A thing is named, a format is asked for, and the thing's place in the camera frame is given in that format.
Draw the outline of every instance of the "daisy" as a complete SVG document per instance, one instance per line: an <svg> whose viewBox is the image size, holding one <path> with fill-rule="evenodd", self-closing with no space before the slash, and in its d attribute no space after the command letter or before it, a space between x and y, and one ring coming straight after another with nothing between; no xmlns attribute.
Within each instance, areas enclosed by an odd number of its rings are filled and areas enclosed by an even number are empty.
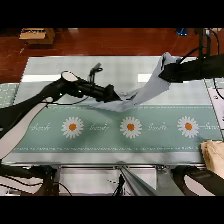
<svg viewBox="0 0 224 224"><path fill-rule="evenodd" d="M84 125L82 120L78 117L69 117L65 122L63 122L62 127L62 131L64 132L63 135L66 135L66 138L70 137L71 139L82 133Z"/></svg>
<svg viewBox="0 0 224 224"><path fill-rule="evenodd" d="M126 138L135 138L141 134L140 131L142 130L140 121L134 117L126 117L121 122L120 127L120 131L123 132L123 135L125 135Z"/></svg>
<svg viewBox="0 0 224 224"><path fill-rule="evenodd" d="M185 137L194 138L199 133L199 127L194 118L182 117L179 119L177 127L179 131L182 131L182 135L185 135Z"/></svg>

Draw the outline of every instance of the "box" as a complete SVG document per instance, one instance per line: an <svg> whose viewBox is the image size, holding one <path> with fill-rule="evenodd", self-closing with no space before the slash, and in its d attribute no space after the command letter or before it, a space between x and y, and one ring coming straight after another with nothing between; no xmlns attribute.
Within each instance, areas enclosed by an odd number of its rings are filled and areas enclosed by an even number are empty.
<svg viewBox="0 0 224 224"><path fill-rule="evenodd" d="M53 28L23 28L19 39L28 44L53 44L54 37Z"/></svg>

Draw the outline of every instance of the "table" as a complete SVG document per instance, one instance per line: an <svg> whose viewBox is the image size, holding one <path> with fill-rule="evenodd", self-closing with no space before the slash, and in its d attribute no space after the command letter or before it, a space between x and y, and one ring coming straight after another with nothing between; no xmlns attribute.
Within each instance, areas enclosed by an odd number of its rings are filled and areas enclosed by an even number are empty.
<svg viewBox="0 0 224 224"><path fill-rule="evenodd" d="M90 69L94 67L98 62L102 64L102 67L104 69L101 73L96 74L96 83L98 85L106 86L108 84L112 84L115 86L116 91L124 91L124 92L138 89L145 85L145 83L150 77L150 74L155 69L159 58L160 56L31 57L29 58L27 66L25 68L14 103L17 104L23 100L26 100L34 96L45 85L60 78L60 73L62 71L71 71L74 74L78 75L79 77L86 79ZM63 98L61 98L58 102L59 103L73 103L76 101L77 99L74 99L74 97L66 95ZM53 106L51 109L57 111L60 108ZM187 111L186 112L188 114L187 116L190 116L189 114L191 114L191 118L192 118L192 116L194 117L195 115L197 117L197 120L198 121L200 120L200 122L203 123L203 125L200 125L200 128L203 131L202 137L203 136L204 137L201 139L199 138L198 141L205 140L205 138L222 140L221 131L219 130L219 126L216 121L215 113L214 113L214 110L208 95L208 91L203 80L185 82L183 84L171 84L170 89L168 91L162 93L161 95L147 102L144 102L140 107L133 109L134 114L138 113L137 111L135 111L137 109L141 109L141 110L147 109L150 111L154 111L151 113L151 117L153 117L154 123L161 121L161 119L156 119L157 113L160 114L160 116L164 117L168 113L170 115L176 113L176 115L179 116L182 113L181 111ZM88 107L80 108L79 106L64 107L62 110L63 110L63 114L67 113L68 116L71 113L80 115L82 113L87 114L87 112L88 113L90 112ZM95 113L94 116L95 117L98 116L98 120L100 120L99 114L97 115L98 112L94 112L94 111L92 110L91 114ZM38 115L38 119L40 119L38 121L42 121L44 119L43 114L44 113L47 114L48 112L49 111L41 112ZM146 119L145 117L147 117L147 115L143 114L143 112L141 112L141 114L142 114L142 117ZM209 120L210 124L206 123L207 118L202 116L202 114L204 114L204 116L207 116L208 119L211 119ZM101 111L100 116L101 118L103 118L104 116L104 118L106 117L107 120L109 119L108 124L111 124L110 122L115 121L116 118L122 120L121 119L122 113L118 113L116 115L113 113L110 113L110 116L111 116L111 119L110 119L108 118L110 117L108 112L104 113ZM172 125L169 124L168 122L169 119L167 117L164 117L164 119L166 119L165 122L168 123L166 124L167 128L171 127ZM153 134L152 132L157 130L160 130L160 131L166 130L165 129L166 125L164 125L164 127L162 126L158 127L158 125L157 127L155 125L151 125L150 127L150 125L151 123L147 127L148 128L147 130L149 131L148 133L150 133L149 138L151 136L150 142L152 142L156 138L157 140L159 140L160 138L159 136L163 136L162 137L163 139L169 140L169 135L170 135L169 132L166 132L166 135ZM35 126L35 124L33 124L31 128L32 130L35 130L35 131L40 130L38 129L38 126ZM30 137L30 139L32 139L33 135L30 135L29 133L27 134L27 136ZM54 134L48 133L48 135L49 136L51 135L51 137L49 138L53 139ZM42 137L40 137L38 140L39 143L36 143L36 144L40 144L40 145L42 144L41 142L43 142L43 140L45 139L44 137L45 134L43 133L41 136ZM116 137L115 141L116 139L118 141L117 136L118 135L116 135L115 133L113 134L113 137ZM138 149L139 145L143 143L141 143L140 140L137 140L139 138L136 137L136 141L137 141L136 151L132 150L131 152L128 152L128 151L118 152L116 151L117 149L115 151L113 150L108 151L108 148L105 148L106 143L103 143L105 151L100 151L100 152L94 151L97 149L96 147L94 147L93 149L90 149L89 146L88 146L88 149L89 149L88 152L79 151L79 150L76 151L76 148L74 148L74 146L72 148L70 145L68 147L68 151L66 151L65 148L61 147L61 143L58 148L55 146L54 147L41 146L39 150L36 150L36 148L32 148L30 146L23 147L23 145L22 146L20 145L19 148L17 148L15 151L12 151L12 153L10 153L3 161L8 163L38 163L38 164L40 163L57 163L57 164L115 164L115 163L128 163L128 164L186 164L186 163L192 164L192 163L196 163L197 164L197 163L203 163L200 150L197 147L196 149L191 144L190 144L190 147L176 147L175 144L172 144L172 143L175 143L175 141L183 141L186 144L189 143L189 139L181 138L181 137L182 135L177 130L175 130L175 136L171 138L172 140L170 143L171 146L164 147L163 145L162 146L154 145L153 147L150 146L149 148L142 149L143 151ZM123 139L120 139L119 137L119 141L121 144L123 144L122 141L125 141L125 144L127 144L127 139L125 137ZM78 144L83 144L83 145L89 144L87 138L83 139L82 142L81 143L79 142ZM131 148L133 144L134 144L133 142L130 143L128 147Z"/></svg>

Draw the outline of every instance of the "wooden floor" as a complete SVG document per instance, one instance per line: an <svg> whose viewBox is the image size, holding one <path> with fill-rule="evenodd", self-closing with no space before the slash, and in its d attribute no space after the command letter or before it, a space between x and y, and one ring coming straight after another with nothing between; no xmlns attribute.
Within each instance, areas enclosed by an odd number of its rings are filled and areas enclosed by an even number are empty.
<svg viewBox="0 0 224 224"><path fill-rule="evenodd" d="M31 56L159 56L164 52L183 56L198 46L198 35L193 29L189 29L188 36L181 37L176 35L174 28L64 28L56 33L53 45L25 44L19 40L19 31L0 33L1 83L19 82ZM215 38L212 39L212 53L216 54L217 44ZM224 53L223 30L219 32L219 39L221 53Z"/></svg>

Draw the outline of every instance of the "orange flower center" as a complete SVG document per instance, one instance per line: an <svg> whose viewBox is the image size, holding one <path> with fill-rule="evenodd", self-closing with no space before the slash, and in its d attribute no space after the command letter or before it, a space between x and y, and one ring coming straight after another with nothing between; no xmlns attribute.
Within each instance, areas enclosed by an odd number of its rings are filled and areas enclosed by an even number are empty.
<svg viewBox="0 0 224 224"><path fill-rule="evenodd" d="M74 131L74 130L76 129L76 124L70 124L70 125L69 125L69 129L70 129L71 131Z"/></svg>
<svg viewBox="0 0 224 224"><path fill-rule="evenodd" d="M135 130L135 126L133 124L128 124L128 130L129 131L134 131Z"/></svg>
<svg viewBox="0 0 224 224"><path fill-rule="evenodd" d="M192 129L192 124L186 123L185 128L190 131Z"/></svg>

